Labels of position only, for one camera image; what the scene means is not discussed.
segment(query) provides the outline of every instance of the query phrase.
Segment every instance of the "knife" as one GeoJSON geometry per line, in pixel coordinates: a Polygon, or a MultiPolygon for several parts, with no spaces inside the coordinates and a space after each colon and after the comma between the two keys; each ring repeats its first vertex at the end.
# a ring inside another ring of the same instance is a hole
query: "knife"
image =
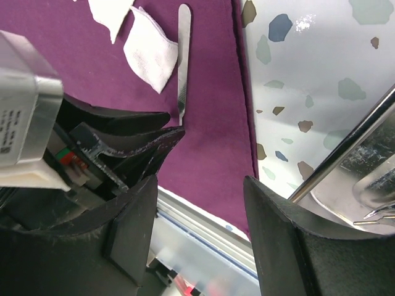
{"type": "Polygon", "coordinates": [[[186,104],[186,82],[188,79],[189,42],[191,39],[191,10],[188,5],[178,8],[178,96],[177,107],[180,125],[183,125],[186,104]]]}

